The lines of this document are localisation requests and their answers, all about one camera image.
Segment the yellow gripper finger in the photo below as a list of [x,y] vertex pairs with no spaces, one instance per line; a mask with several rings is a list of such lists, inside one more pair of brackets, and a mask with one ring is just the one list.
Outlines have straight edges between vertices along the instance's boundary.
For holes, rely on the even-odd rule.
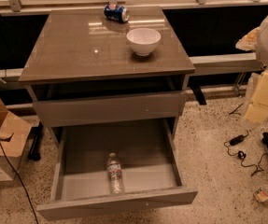
[[241,126],[253,130],[268,118],[268,69],[253,73],[247,83]]

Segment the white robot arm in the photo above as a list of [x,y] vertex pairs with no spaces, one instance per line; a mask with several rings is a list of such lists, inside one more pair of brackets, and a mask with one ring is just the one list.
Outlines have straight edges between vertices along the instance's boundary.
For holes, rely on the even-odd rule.
[[235,47],[254,51],[257,61],[265,67],[260,75],[252,75],[247,83],[240,125],[246,130],[252,130],[268,118],[268,15],[259,27],[239,39]]

